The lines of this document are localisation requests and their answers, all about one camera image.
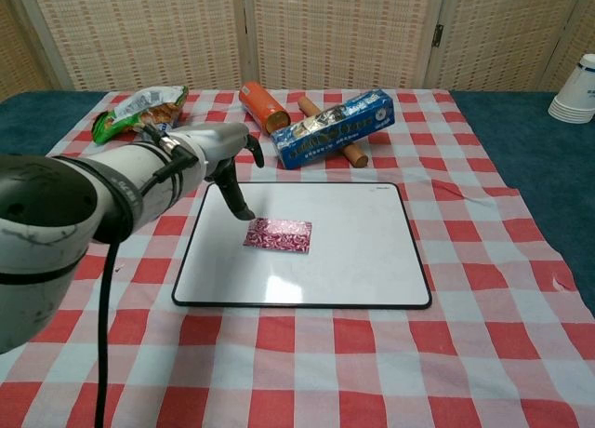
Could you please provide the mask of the orange cylindrical can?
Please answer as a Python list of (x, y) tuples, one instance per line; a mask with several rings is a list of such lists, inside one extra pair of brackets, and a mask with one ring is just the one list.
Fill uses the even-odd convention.
[(271, 134), (290, 125), (288, 112), (260, 83), (244, 83), (239, 90), (239, 99), (266, 133)]

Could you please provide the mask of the stack of white paper cups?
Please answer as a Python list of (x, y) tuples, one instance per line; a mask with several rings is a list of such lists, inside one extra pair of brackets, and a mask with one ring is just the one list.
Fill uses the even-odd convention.
[(595, 116), (595, 54), (588, 53), (567, 78), (548, 108), (551, 117), (570, 124), (586, 124)]

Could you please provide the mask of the red white checkered tablecloth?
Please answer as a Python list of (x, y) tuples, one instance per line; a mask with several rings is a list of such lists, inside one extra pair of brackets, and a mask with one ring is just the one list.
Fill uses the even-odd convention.
[(120, 247), (111, 428), (595, 428), (595, 317), (571, 270), (444, 90), (392, 93), (371, 162), (299, 170), (262, 140), (248, 181), (390, 181), (432, 296), (424, 311), (182, 308), (171, 293), (201, 204)]

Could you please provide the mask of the green snack bag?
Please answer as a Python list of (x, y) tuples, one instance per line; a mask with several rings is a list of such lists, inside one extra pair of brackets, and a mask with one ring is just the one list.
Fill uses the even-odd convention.
[(179, 120), (188, 93), (186, 86), (143, 88), (97, 116), (92, 140), (102, 145), (129, 131), (141, 132), (146, 124)]

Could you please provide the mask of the long blue box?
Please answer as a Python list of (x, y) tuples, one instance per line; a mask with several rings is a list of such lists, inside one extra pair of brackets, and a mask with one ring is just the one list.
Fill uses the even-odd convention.
[(393, 100), (381, 89), (367, 91), (324, 111), (305, 96), (297, 103), (305, 118), (271, 134), (286, 169), (302, 167), (395, 123)]

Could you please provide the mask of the wooden rolling pin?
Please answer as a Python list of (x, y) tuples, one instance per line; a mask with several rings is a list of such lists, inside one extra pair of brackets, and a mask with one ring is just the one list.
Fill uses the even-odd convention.
[[(301, 112), (307, 117), (318, 114), (321, 110), (306, 96), (302, 96), (297, 100), (297, 104)], [(343, 156), (350, 162), (353, 167), (362, 168), (368, 164), (368, 156), (355, 143), (350, 143), (340, 148)]]

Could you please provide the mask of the red patterned candy packet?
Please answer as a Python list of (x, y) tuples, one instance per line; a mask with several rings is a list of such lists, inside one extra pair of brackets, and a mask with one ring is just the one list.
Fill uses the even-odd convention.
[(308, 253), (312, 223), (256, 218), (250, 221), (244, 246), (267, 250)]

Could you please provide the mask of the white board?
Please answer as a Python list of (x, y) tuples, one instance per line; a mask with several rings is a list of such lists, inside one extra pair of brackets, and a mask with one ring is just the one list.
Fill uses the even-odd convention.
[(250, 221), (205, 192), (172, 299), (180, 306), (426, 309), (431, 305), (396, 185), (245, 182), (256, 218), (312, 223), (308, 253), (244, 246)]

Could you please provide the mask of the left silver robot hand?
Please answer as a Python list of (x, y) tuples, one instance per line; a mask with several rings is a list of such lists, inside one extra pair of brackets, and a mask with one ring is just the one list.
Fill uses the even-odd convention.
[(189, 150), (198, 161), (182, 170), (182, 192), (195, 190), (202, 181), (214, 182), (235, 218), (251, 221), (255, 214), (248, 208), (239, 187), (235, 156), (249, 151), (258, 167), (264, 167), (264, 155), (258, 139), (242, 123), (210, 123), (178, 127), (170, 137)]

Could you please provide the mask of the woven folding screen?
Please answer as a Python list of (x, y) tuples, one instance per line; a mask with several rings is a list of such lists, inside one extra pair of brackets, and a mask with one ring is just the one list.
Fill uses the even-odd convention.
[(0, 100), (249, 80), (555, 90), (586, 53), (595, 0), (0, 0)]

